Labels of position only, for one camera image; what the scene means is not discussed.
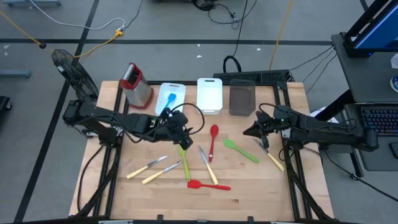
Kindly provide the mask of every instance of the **red spatula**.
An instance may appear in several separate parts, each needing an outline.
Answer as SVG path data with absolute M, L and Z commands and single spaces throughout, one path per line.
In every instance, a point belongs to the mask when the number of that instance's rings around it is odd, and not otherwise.
M 211 134 L 211 147 L 210 147 L 210 153 L 209 153 L 209 162 L 211 162 L 211 160 L 213 160 L 214 140 L 218 134 L 218 126 L 216 124 L 214 124 L 210 128 L 210 134 Z
M 190 180 L 188 182 L 188 187 L 193 189 L 199 189 L 200 187 L 209 187 L 220 190 L 231 190 L 231 187 L 222 186 L 222 185 L 210 185 L 210 184 L 202 184 L 199 180 Z

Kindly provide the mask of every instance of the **red handle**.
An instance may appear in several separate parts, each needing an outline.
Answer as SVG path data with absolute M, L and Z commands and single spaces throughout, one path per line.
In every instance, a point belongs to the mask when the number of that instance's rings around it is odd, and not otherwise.
M 220 189 L 220 190 L 231 190 L 231 187 L 222 186 L 222 185 L 202 184 L 202 187 L 209 187 L 209 188 Z
M 214 148 L 214 138 L 211 138 L 211 147 L 210 147 L 210 153 L 209 153 L 209 162 L 213 160 L 213 148 Z

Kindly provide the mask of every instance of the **white cable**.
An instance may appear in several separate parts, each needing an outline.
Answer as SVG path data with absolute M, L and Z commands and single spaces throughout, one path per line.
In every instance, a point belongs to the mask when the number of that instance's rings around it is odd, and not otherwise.
M 114 18 L 111 21 L 109 21 L 107 24 L 101 26 L 100 28 L 91 28 L 91 27 L 87 27 L 84 25 L 75 25 L 75 24 L 67 24 L 67 23 L 63 23 L 63 22 L 59 22 L 56 21 L 55 19 L 53 19 L 51 16 L 49 16 L 47 13 L 45 13 L 41 8 L 39 8 L 34 2 L 33 0 L 30 0 L 30 2 L 40 11 L 43 12 L 43 14 L 45 14 L 48 18 L 50 18 L 52 21 L 56 22 L 57 24 L 61 24 L 61 25 L 65 25 L 65 26 L 73 26 L 73 27 L 82 27 L 82 28 L 87 28 L 87 29 L 91 29 L 91 30 L 100 30 L 103 29 L 104 27 L 106 27 L 107 25 L 109 25 L 111 22 L 115 21 L 115 20 L 122 20 L 123 21 L 123 25 L 119 28 L 119 30 L 123 30 L 124 29 L 124 25 L 126 25 L 126 21 L 122 18 Z

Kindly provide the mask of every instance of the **green silicone spatula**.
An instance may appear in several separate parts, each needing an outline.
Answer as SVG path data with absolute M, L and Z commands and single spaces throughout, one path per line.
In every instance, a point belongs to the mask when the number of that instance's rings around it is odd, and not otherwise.
M 259 159 L 257 159 L 254 155 L 247 153 L 245 150 L 240 149 L 238 146 L 235 145 L 235 142 L 229 139 L 224 140 L 224 145 L 230 149 L 236 149 L 241 154 L 245 155 L 247 158 L 251 159 L 253 162 L 259 163 Z
M 188 164 L 187 164 L 187 159 L 185 158 L 185 153 L 186 151 L 181 148 L 181 146 L 178 147 L 178 153 L 182 157 L 182 161 L 184 164 L 184 171 L 185 171 L 185 177 L 187 178 L 187 181 L 189 182 L 191 180 L 191 175 L 189 174 L 189 169 L 188 169 Z

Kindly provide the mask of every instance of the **wooden table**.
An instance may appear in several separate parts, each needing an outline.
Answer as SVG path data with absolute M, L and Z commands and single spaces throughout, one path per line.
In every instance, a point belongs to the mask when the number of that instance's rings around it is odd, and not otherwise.
M 97 105 L 112 110 L 116 98 L 118 82 L 103 82 Z M 159 86 L 154 88 L 154 102 L 146 110 L 137 111 L 130 108 L 129 112 L 154 114 Z M 142 185 L 146 177 L 179 161 L 177 146 L 171 142 L 140 142 L 134 144 L 124 138 L 119 164 L 118 179 L 114 193 L 111 211 L 112 219 L 150 219 L 154 220 L 158 214 L 163 214 L 165 220 L 229 220 L 243 221 L 253 216 L 255 221 L 292 221 L 292 205 L 287 182 L 287 174 L 281 172 L 266 154 L 256 145 L 252 137 L 242 135 L 250 127 L 256 116 L 231 116 L 229 108 L 229 87 L 223 87 L 224 107 L 218 116 L 205 116 L 205 127 L 198 134 L 192 136 L 193 145 L 187 151 L 187 161 L 191 178 L 202 183 L 212 184 L 198 146 L 204 148 L 208 154 L 210 150 L 210 127 L 217 124 L 220 128 L 215 141 L 215 151 L 211 167 L 213 168 L 220 185 L 229 185 L 232 190 L 216 189 L 188 189 L 183 165 L 161 175 L 152 182 Z M 291 106 L 294 110 L 308 114 L 307 98 L 302 83 L 288 83 Z M 185 102 L 196 103 L 197 87 L 187 86 Z M 272 87 L 256 87 L 256 103 L 275 103 Z M 263 109 L 273 114 L 273 108 L 264 106 Z M 201 125 L 200 115 L 193 107 L 184 106 L 183 112 L 189 119 L 187 127 L 194 130 Z M 239 152 L 227 149 L 223 139 L 232 139 L 248 153 L 255 155 L 260 163 L 256 164 Z M 270 134 L 269 151 L 277 158 L 282 148 L 280 134 Z M 318 150 L 315 144 L 308 147 Z M 96 138 L 88 140 L 81 170 L 88 159 L 99 148 Z M 302 164 L 307 182 L 307 189 L 317 203 L 329 216 L 333 216 L 328 189 L 319 155 L 310 151 L 300 151 Z M 101 152 L 89 165 L 84 176 L 81 205 L 87 202 L 96 190 L 101 172 L 104 151 Z M 147 169 L 138 176 L 127 180 L 126 175 L 145 166 L 149 161 L 160 156 L 169 157 L 154 167 Z M 76 193 L 70 208 L 70 214 L 75 214 Z M 298 201 L 301 217 L 304 217 L 302 197 L 298 192 Z M 103 194 L 103 203 L 99 214 L 104 211 L 108 191 Z

